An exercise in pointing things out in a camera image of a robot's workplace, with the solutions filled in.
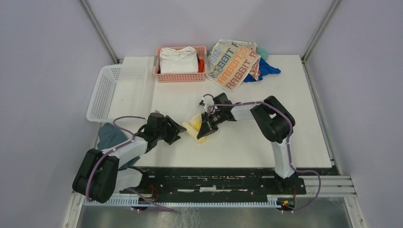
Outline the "yellow duck towel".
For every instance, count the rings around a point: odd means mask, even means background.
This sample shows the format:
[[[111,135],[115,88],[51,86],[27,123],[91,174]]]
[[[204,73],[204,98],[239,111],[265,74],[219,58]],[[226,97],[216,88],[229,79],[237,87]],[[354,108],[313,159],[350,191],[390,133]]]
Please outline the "yellow duck towel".
[[[202,144],[207,140],[207,137],[202,137],[200,139],[197,139],[197,135],[200,131],[201,124],[202,124],[201,117],[202,117],[201,114],[196,114],[190,120],[182,123],[182,127],[184,127],[186,129],[186,132],[188,133],[188,135],[191,136],[193,138],[193,140],[199,144]]]

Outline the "rabbit print towel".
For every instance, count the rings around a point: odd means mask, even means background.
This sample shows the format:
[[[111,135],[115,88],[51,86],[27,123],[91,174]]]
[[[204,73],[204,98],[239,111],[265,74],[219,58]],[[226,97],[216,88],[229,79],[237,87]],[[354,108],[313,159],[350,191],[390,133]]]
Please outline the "rabbit print towel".
[[[260,59],[257,43],[220,39],[208,55],[206,77],[231,93],[248,75],[259,77]]]

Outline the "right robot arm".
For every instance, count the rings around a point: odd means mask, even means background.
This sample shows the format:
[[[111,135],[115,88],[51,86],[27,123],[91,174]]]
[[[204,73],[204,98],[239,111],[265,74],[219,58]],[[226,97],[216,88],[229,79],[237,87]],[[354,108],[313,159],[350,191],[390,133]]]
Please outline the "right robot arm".
[[[298,179],[289,148],[295,119],[282,103],[274,96],[263,101],[232,103],[225,93],[220,93],[212,100],[212,106],[201,114],[196,139],[213,134],[218,130],[218,125],[225,121],[254,120],[272,146],[276,191],[286,194],[292,190]]]

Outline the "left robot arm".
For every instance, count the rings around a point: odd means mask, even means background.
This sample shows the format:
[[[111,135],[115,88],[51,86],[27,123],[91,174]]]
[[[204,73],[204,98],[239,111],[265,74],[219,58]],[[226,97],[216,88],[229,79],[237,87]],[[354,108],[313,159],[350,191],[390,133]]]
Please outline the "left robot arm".
[[[138,193],[149,189],[149,180],[135,169],[122,169],[136,157],[148,153],[159,141],[168,145],[180,139],[186,128],[171,117],[151,113],[137,132],[129,131],[129,139],[104,150],[90,149],[73,180],[73,191],[88,201],[107,202],[118,191],[132,187]]]

